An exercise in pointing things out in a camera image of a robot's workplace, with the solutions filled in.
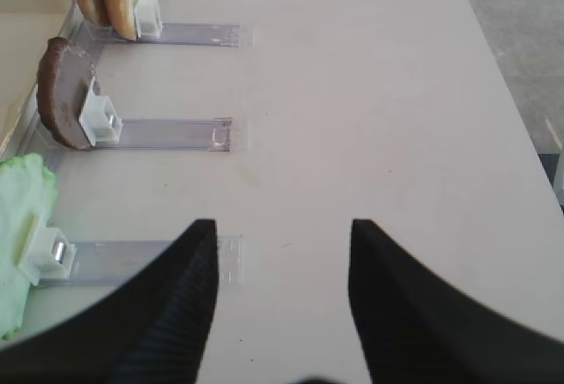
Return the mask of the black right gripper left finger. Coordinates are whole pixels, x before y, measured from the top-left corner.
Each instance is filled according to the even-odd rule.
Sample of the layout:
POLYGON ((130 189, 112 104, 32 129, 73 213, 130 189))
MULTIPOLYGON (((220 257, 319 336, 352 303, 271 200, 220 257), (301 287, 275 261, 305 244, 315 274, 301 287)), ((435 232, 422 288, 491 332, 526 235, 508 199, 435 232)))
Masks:
POLYGON ((106 298, 1 352, 3 383, 194 383, 219 292, 216 224, 198 219, 106 298))

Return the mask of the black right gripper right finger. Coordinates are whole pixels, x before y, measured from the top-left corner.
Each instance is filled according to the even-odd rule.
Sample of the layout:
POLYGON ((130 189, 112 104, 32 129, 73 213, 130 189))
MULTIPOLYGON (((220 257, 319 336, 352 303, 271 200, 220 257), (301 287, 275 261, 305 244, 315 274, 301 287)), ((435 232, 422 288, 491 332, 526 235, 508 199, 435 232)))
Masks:
POLYGON ((561 383, 563 344, 460 292, 368 219, 348 296, 373 383, 561 383))

